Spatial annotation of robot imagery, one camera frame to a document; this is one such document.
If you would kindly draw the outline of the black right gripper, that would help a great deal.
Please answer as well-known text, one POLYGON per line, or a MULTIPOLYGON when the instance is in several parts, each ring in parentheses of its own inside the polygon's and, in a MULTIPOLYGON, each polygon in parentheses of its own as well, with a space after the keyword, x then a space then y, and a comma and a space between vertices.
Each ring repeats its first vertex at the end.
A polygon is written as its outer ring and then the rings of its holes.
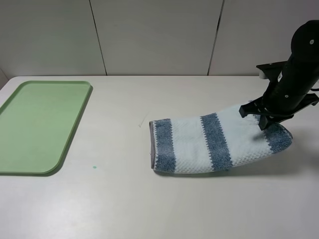
POLYGON ((260 130, 319 102, 316 94, 309 93, 319 79, 318 63, 276 62, 256 67, 268 70, 270 83, 263 97, 241 105, 239 114, 242 118, 260 115, 260 130), (263 115, 263 108, 270 114, 263 115))

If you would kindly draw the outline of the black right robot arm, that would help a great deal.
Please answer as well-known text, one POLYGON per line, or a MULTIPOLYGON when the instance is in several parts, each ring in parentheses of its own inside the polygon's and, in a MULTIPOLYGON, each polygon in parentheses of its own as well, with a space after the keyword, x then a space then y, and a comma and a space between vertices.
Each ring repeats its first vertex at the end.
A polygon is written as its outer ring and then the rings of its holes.
POLYGON ((319 102, 312 94, 319 79, 319 22, 300 26, 291 41, 287 61, 261 64, 257 68, 269 80, 264 94, 239 109, 241 117, 259 115, 260 130, 291 119, 295 113, 319 102))

